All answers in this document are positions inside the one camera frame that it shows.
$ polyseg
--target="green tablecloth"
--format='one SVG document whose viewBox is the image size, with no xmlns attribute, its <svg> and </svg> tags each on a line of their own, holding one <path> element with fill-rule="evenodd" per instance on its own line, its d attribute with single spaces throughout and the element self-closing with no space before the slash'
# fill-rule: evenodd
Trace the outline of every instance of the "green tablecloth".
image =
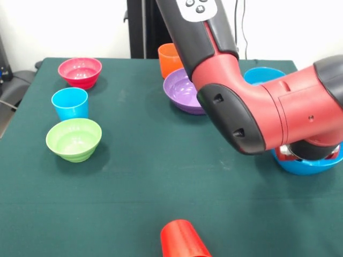
<svg viewBox="0 0 343 257">
<path fill-rule="evenodd" d="M 270 153 L 240 155 L 206 116 L 170 103 L 157 60 L 101 59 L 89 90 L 101 143 L 84 163 L 55 156 L 45 136 L 62 61 L 44 60 L 0 141 L 1 257 L 162 256 L 160 230 L 178 218 L 215 257 L 343 256 L 342 165 L 298 177 Z"/>
</svg>

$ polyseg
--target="green bowl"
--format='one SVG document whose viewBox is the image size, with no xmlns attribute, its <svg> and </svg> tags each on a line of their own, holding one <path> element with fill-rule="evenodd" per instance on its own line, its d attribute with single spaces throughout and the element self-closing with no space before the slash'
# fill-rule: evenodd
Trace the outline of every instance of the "green bowl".
<svg viewBox="0 0 343 257">
<path fill-rule="evenodd" d="M 101 127 L 90 119 L 68 119 L 48 132 L 48 148 L 70 162 L 83 162 L 91 157 L 102 136 Z"/>
</svg>

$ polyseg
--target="plastic bowl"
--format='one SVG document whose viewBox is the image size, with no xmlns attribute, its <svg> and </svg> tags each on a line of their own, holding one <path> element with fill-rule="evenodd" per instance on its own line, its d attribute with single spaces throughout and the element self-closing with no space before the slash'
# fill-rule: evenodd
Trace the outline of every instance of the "plastic bowl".
<svg viewBox="0 0 343 257">
<path fill-rule="evenodd" d="M 94 58 L 72 58 L 58 67 L 58 74 L 72 87 L 90 89 L 98 80 L 102 64 Z"/>
<path fill-rule="evenodd" d="M 269 67 L 252 68 L 244 74 L 244 80 L 252 85 L 260 85 L 268 81 L 281 78 L 286 74 L 280 70 Z"/>
<path fill-rule="evenodd" d="M 319 160 L 319 161 L 280 161 L 277 156 L 275 150 L 271 150 L 274 158 L 276 159 L 277 163 L 289 173 L 293 173 L 300 176 L 308 176 L 321 173 L 323 171 L 329 170 L 333 168 L 336 164 L 343 160 L 343 144 L 341 144 L 341 148 L 339 154 L 336 159 L 333 160 Z"/>
<path fill-rule="evenodd" d="M 179 109 L 194 115 L 205 114 L 197 99 L 197 90 L 184 68 L 172 72 L 165 79 L 163 90 Z"/>
<path fill-rule="evenodd" d="M 53 153 L 67 161 L 83 162 L 94 153 L 101 136 L 101 127 L 95 121 L 68 119 L 50 129 L 46 144 Z"/>
</svg>

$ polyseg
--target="red bowl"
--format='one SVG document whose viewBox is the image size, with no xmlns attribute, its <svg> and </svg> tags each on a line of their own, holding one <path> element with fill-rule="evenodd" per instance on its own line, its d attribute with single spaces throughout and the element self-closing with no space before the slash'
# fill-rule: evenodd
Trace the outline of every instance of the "red bowl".
<svg viewBox="0 0 343 257">
<path fill-rule="evenodd" d="M 72 87 L 90 89 L 101 70 L 101 62 L 95 58 L 72 58 L 58 67 L 58 74 Z"/>
</svg>

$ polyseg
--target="orange cup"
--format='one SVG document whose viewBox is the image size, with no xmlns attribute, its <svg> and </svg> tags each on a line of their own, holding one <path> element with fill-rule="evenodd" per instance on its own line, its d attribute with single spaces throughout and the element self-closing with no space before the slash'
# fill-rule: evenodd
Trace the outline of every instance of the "orange cup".
<svg viewBox="0 0 343 257">
<path fill-rule="evenodd" d="M 172 72 L 183 68 L 183 64 L 173 43 L 163 44 L 158 48 L 162 77 L 165 79 Z"/>
</svg>

